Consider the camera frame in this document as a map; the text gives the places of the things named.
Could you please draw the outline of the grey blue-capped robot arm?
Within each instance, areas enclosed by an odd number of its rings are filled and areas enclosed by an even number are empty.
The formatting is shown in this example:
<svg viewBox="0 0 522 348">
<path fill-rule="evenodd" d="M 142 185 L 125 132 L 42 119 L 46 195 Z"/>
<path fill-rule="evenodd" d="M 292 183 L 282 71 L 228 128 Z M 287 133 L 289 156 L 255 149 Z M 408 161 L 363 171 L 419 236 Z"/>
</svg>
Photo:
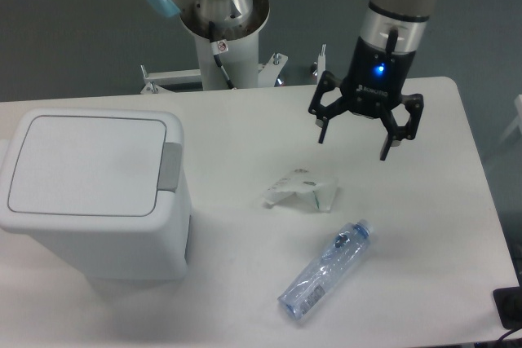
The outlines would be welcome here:
<svg viewBox="0 0 522 348">
<path fill-rule="evenodd" d="M 259 32 L 268 0 L 146 0 L 156 13 L 179 17 L 197 46 L 207 90 L 258 87 Z M 420 94 L 402 91 L 436 0 L 369 0 L 347 75 L 319 71 L 308 111 L 320 128 L 345 112 L 378 119 L 387 137 L 381 151 L 416 137 Z"/>
</svg>

